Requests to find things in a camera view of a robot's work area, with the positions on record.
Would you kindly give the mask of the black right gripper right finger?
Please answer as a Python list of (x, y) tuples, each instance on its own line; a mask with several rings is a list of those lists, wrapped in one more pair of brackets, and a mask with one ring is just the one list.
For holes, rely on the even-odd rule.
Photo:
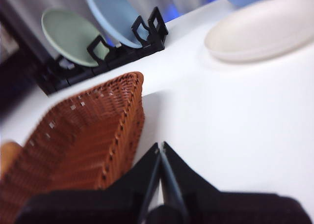
[(272, 193), (224, 192), (196, 173), (167, 143), (160, 152), (164, 201), (187, 224), (310, 224), (295, 199)]

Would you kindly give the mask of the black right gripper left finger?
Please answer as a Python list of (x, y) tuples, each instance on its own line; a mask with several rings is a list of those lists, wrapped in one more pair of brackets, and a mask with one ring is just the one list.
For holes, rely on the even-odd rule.
[(140, 224), (158, 183), (160, 152), (154, 144), (104, 190), (60, 190), (33, 196), (17, 224)]

